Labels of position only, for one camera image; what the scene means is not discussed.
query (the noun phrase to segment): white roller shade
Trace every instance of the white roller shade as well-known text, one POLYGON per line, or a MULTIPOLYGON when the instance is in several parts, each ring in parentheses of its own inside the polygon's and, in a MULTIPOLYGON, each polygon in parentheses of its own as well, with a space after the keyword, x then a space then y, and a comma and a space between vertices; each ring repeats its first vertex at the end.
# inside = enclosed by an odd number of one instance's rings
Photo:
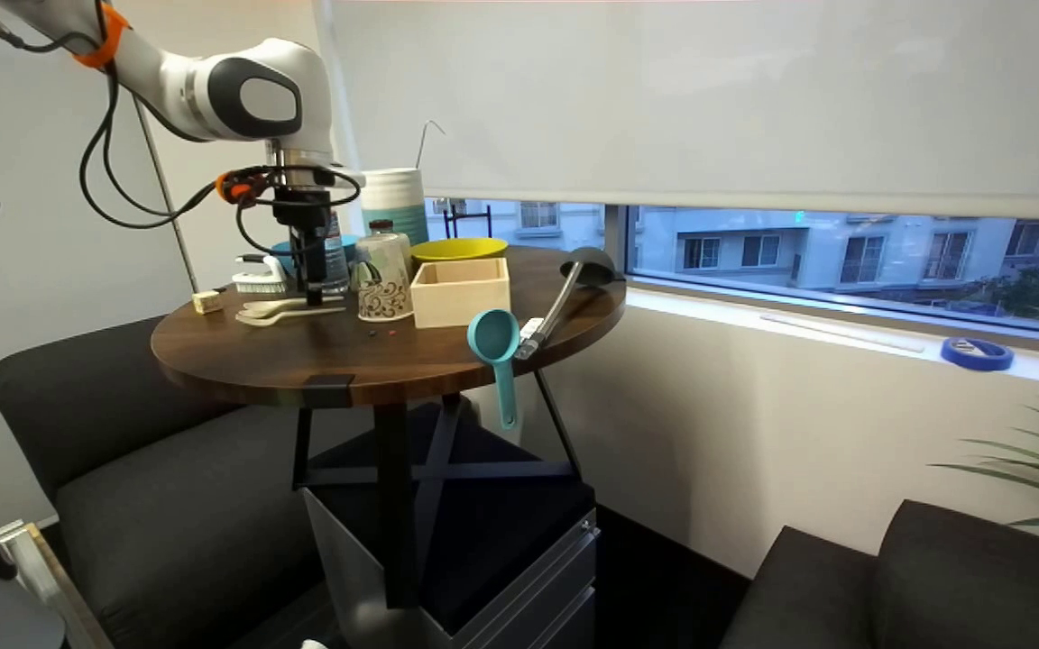
POLYGON ((558 202, 1039 215, 1039 0, 335 0, 362 166, 558 202))

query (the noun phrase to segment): yellow box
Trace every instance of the yellow box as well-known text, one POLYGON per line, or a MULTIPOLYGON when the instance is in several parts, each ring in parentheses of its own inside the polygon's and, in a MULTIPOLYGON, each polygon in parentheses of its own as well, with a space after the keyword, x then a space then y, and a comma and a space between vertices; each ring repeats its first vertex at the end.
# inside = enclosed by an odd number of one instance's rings
POLYGON ((414 328, 461 328, 483 311, 513 311, 509 261, 423 264, 411 278, 414 328))

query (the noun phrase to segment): teal handle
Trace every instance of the teal handle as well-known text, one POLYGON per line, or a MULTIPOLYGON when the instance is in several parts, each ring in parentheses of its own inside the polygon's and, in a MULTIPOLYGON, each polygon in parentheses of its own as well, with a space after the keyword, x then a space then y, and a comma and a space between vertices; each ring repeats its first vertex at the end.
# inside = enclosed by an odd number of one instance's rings
POLYGON ((490 371, 495 371, 498 422, 516 425, 513 362, 498 362, 498 363, 490 363, 490 371))

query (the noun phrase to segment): floor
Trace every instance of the floor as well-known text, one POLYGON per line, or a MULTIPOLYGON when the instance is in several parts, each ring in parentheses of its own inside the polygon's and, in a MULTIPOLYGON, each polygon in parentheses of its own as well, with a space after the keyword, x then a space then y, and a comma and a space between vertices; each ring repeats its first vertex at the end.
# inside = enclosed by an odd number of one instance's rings
POLYGON ((715 649, 746 576, 598 507, 595 649, 715 649))

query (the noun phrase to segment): white robotic arm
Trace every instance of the white robotic arm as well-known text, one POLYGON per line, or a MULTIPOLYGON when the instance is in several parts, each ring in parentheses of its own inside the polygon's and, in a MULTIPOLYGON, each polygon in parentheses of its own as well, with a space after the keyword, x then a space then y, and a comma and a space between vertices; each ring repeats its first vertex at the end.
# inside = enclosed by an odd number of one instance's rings
POLYGON ((100 0, 0 0, 50 43, 83 66, 112 71, 165 129, 189 142, 267 142, 267 189, 273 215, 293 226, 301 288, 318 304, 323 243, 340 236, 329 189, 331 178, 331 101, 329 77, 313 50, 293 41, 265 41, 248 50, 184 58, 153 46, 100 0))

